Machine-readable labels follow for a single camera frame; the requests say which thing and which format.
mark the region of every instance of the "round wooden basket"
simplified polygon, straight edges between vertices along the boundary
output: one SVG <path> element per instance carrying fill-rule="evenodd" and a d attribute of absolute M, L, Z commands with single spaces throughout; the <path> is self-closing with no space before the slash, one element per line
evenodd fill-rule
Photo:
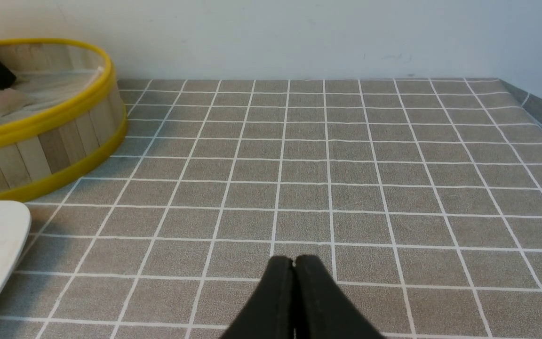
<path fill-rule="evenodd" d="M 15 71 L 104 69 L 64 103 L 0 125 L 0 199 L 25 202 L 52 192 L 87 174 L 121 144 L 127 114 L 103 50 L 65 39 L 5 40 L 0 61 Z"/>

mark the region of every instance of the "white wall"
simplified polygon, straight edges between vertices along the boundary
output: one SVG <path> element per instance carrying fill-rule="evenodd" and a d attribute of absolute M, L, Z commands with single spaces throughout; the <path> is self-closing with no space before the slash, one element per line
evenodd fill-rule
<path fill-rule="evenodd" d="M 542 97 L 542 0 L 0 0 L 0 39 L 106 49 L 121 77 L 501 77 Z"/>

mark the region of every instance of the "yellow rim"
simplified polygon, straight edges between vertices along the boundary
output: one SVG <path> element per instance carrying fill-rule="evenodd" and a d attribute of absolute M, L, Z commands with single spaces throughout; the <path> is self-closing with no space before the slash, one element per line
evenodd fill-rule
<path fill-rule="evenodd" d="M 104 58 L 104 72 L 91 86 L 77 96 L 47 109 L 29 118 L 10 122 L 0 126 L 0 147 L 17 141 L 28 139 L 45 131 L 63 125 L 95 106 L 110 92 L 114 85 L 114 66 L 109 56 L 99 47 L 81 41 L 67 39 L 12 39 L 0 41 L 3 45 L 20 45 L 23 43 L 59 43 L 90 49 Z"/>
<path fill-rule="evenodd" d="M 88 174 L 99 164 L 103 163 L 108 157 L 114 153 L 116 148 L 125 139 L 127 133 L 127 112 L 125 111 L 125 118 L 119 129 L 114 135 L 101 146 L 97 148 L 95 152 L 90 154 L 85 159 L 82 159 L 78 163 L 63 169 L 60 172 L 52 174 L 47 178 L 43 178 L 39 181 L 30 183 L 23 187 L 18 187 L 0 193 L 0 200 L 15 200 L 18 202 L 27 202 L 29 200 L 41 197 L 48 193 L 55 191 L 58 188 L 64 187 L 71 183 L 73 180 L 77 180 L 81 176 Z"/>

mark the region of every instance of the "wooden basket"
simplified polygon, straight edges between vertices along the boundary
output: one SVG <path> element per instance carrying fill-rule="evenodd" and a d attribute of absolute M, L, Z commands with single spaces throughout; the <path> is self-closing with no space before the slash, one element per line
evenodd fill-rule
<path fill-rule="evenodd" d="M 87 174 L 123 141 L 127 114 L 107 54 L 64 39 L 0 41 L 0 61 L 15 71 L 97 69 L 102 75 L 51 109 L 0 125 L 0 199 L 28 201 Z"/>

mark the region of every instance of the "yellow plastic band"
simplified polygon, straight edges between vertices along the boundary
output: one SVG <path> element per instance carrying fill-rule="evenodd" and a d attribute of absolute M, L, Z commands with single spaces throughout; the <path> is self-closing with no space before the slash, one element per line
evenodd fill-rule
<path fill-rule="evenodd" d="M 0 46 L 24 43 L 58 43 L 90 49 L 104 58 L 104 72 L 91 86 L 64 103 L 26 119 L 1 125 L 0 147 L 34 137 L 35 135 L 66 124 L 70 120 L 77 118 L 77 116 L 86 113 L 108 95 L 116 78 L 114 75 L 114 66 L 109 56 L 101 48 L 81 41 L 67 39 L 12 39 L 0 41 Z"/>

